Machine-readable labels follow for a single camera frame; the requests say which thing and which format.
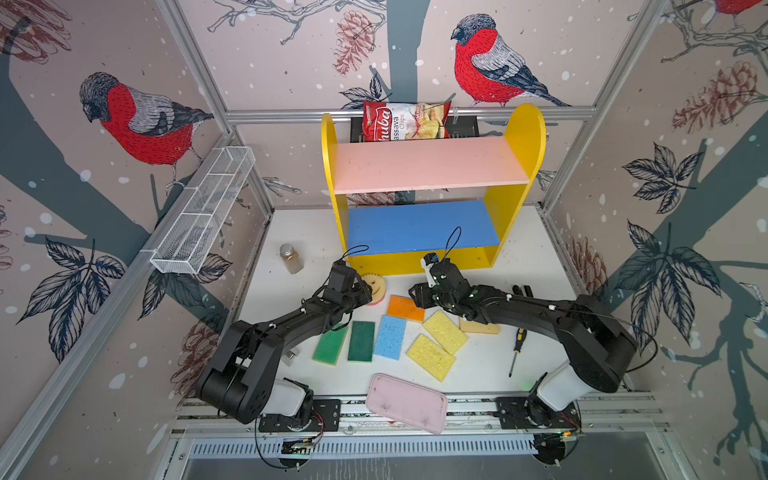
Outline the blue cellulose sponge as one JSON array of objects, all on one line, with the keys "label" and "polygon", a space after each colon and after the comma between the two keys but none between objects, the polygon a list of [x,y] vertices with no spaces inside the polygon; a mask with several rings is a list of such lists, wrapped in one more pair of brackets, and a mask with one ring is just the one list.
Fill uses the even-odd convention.
[{"label": "blue cellulose sponge", "polygon": [[379,325],[374,354],[383,358],[398,360],[405,330],[406,321],[404,319],[384,315]]}]

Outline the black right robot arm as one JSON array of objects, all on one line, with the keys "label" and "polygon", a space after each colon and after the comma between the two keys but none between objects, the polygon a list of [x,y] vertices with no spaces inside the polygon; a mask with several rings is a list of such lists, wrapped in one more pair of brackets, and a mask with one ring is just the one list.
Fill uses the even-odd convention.
[{"label": "black right robot arm", "polygon": [[637,351],[633,336],[618,319],[602,313],[592,296],[554,301],[472,285],[448,258],[430,265],[426,276],[408,290],[417,307],[440,307],[467,321],[509,325],[555,339],[575,374],[596,391],[616,392]]}]

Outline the orange rectangular sponge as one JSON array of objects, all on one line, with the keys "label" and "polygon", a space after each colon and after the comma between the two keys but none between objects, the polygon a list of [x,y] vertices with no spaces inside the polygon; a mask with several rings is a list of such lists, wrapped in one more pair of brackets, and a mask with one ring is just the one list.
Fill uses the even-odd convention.
[{"label": "orange rectangular sponge", "polygon": [[392,295],[389,300],[386,315],[407,321],[422,323],[425,319],[425,310],[415,305],[409,297]]}]

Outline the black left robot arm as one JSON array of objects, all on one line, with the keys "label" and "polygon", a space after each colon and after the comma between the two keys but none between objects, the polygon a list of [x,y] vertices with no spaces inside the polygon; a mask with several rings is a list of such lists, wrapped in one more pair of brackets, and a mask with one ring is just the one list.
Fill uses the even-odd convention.
[{"label": "black left robot arm", "polygon": [[338,260],[297,309],[258,324],[233,323],[195,383],[197,398],[243,424],[252,422],[273,396],[283,354],[338,327],[345,315],[372,301],[372,292],[354,268]]}]

